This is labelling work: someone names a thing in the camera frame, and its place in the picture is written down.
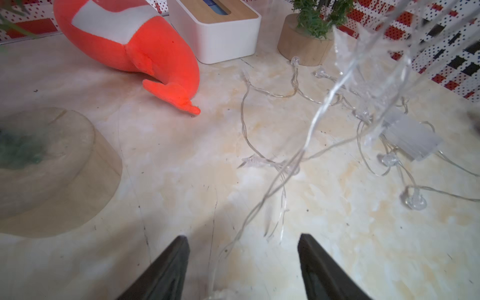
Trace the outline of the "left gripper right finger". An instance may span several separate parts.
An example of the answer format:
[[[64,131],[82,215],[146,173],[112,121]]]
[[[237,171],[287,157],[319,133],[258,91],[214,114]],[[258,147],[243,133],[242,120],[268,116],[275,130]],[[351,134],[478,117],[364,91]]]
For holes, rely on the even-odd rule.
[[[312,235],[301,234],[297,251],[308,300],[370,299]]]

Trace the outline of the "clear star string light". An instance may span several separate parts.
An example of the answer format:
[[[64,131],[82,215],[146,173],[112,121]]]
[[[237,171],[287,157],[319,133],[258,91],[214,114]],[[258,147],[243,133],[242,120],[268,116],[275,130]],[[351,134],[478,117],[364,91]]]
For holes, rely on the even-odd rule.
[[[420,39],[423,38],[426,33],[430,32],[436,23],[441,21],[444,16],[450,13],[459,2],[461,1],[451,1],[446,7],[437,13],[435,18],[430,22],[424,22],[423,14],[424,10],[432,3],[433,1],[400,1],[397,6],[394,7],[392,11],[387,12],[377,23],[372,25],[375,28],[365,28],[363,26],[358,27],[359,37],[357,38],[355,47],[350,49],[347,44],[346,37],[343,37],[342,32],[339,28],[333,29],[334,37],[334,50],[336,53],[336,67],[340,71],[340,77],[333,77],[330,79],[335,85],[332,87],[330,92],[326,95],[324,101],[315,102],[310,97],[307,97],[298,85],[298,59],[296,57],[291,60],[291,64],[294,66],[294,74],[292,77],[292,86],[294,88],[293,94],[291,95],[277,95],[273,94],[259,87],[255,87],[251,84],[250,79],[248,78],[247,72],[244,72],[244,80],[247,83],[247,91],[244,95],[241,103],[241,123],[242,123],[242,134],[247,142],[248,146],[256,153],[256,156],[250,158],[258,158],[262,161],[264,165],[271,165],[277,171],[276,177],[273,179],[271,185],[266,191],[265,195],[262,197],[262,200],[257,203],[257,205],[251,210],[251,212],[246,216],[241,229],[235,236],[235,238],[227,244],[221,251],[219,255],[218,262],[215,264],[212,274],[209,278],[209,286],[207,292],[206,300],[227,300],[226,297],[222,297],[222,291],[214,291],[215,279],[216,279],[216,270],[218,264],[222,260],[226,260],[229,253],[228,251],[233,250],[238,241],[242,238],[246,227],[255,219],[257,214],[261,211],[267,200],[269,200],[273,195],[278,191],[282,190],[282,211],[279,215],[279,221],[282,221],[282,234],[283,234],[283,222],[286,212],[286,202],[284,198],[286,190],[285,185],[287,182],[300,171],[301,163],[304,161],[313,160],[319,158],[327,152],[339,148],[343,145],[347,145],[352,141],[357,142],[357,147],[359,153],[363,158],[363,153],[361,152],[361,141],[363,136],[367,136],[367,140],[373,140],[375,137],[381,137],[381,140],[386,146],[386,153],[383,158],[398,158],[396,156],[396,151],[400,150],[397,146],[391,144],[383,135],[385,127],[383,126],[383,121],[385,114],[391,108],[404,107],[404,114],[408,115],[408,105],[404,100],[409,97],[408,93],[410,90],[414,90],[416,85],[420,84],[421,79],[418,79],[416,82],[411,84],[408,83],[408,78],[411,72],[411,65],[413,63],[413,58],[417,56],[421,51],[426,48],[436,45],[440,42],[443,42],[446,38],[450,37],[453,33],[460,31],[461,28],[465,27],[472,20],[480,17],[480,5],[475,8],[475,10],[468,11],[468,14],[459,17],[460,19],[453,23],[447,31],[443,31],[440,34],[432,37],[427,42],[421,42]],[[406,12],[407,10],[414,10],[414,21],[411,27],[411,37],[404,40],[388,40],[385,39],[384,35],[388,27],[390,27],[393,21],[401,15],[401,13]],[[398,50],[403,53],[400,61],[397,63],[393,71],[386,75],[385,79],[382,79],[379,84],[375,84],[362,79],[364,83],[362,85],[357,82],[355,79],[355,72],[363,78],[361,74],[361,63],[367,60],[373,60],[376,55],[383,54],[383,52],[389,53],[395,50]],[[261,157],[261,153],[250,143],[248,139],[248,132],[246,129],[246,124],[244,120],[244,103],[245,99],[248,96],[250,90],[254,89],[255,91],[262,93],[267,96],[274,98],[290,98],[296,94],[301,95],[306,100],[312,101],[314,103],[320,104],[320,107],[316,111],[315,116],[312,119],[309,130],[306,134],[306,139],[304,146],[302,146],[298,152],[292,156],[287,161],[282,163],[277,163],[270,161],[265,157]],[[350,137],[349,139],[344,139],[342,141],[336,142],[332,146],[329,146],[311,156],[305,157],[305,153],[310,146],[314,131],[318,127],[318,123],[326,114],[326,111],[330,106],[340,104],[341,100],[337,100],[334,104],[334,99],[340,94],[339,90],[345,90],[349,93],[356,95],[361,101],[363,101],[363,106],[351,106],[348,104],[350,110],[354,113],[356,118],[359,120],[359,127],[356,131],[355,137]],[[405,206],[410,210],[420,211],[426,208],[426,201],[421,194],[421,191],[429,191],[432,193],[437,193],[439,195],[446,195],[452,198],[456,198],[463,201],[469,201],[472,203],[480,203],[480,199],[471,198],[471,197],[462,197],[457,194],[452,194],[446,191],[441,191],[430,186],[421,186],[415,181],[415,178],[412,174],[403,166],[402,162],[398,159],[396,161],[391,161],[392,164],[385,164],[387,170],[380,177],[386,176],[392,169],[393,166],[396,166],[399,170],[401,179],[403,179],[403,172],[409,176],[411,185],[406,185],[405,190],[402,195],[404,195]]]

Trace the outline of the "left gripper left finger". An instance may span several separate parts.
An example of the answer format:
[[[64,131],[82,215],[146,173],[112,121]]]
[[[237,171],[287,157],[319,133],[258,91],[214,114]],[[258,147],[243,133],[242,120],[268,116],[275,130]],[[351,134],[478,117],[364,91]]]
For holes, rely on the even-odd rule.
[[[180,300],[189,255],[190,245],[187,237],[177,236],[118,298],[120,300]]]

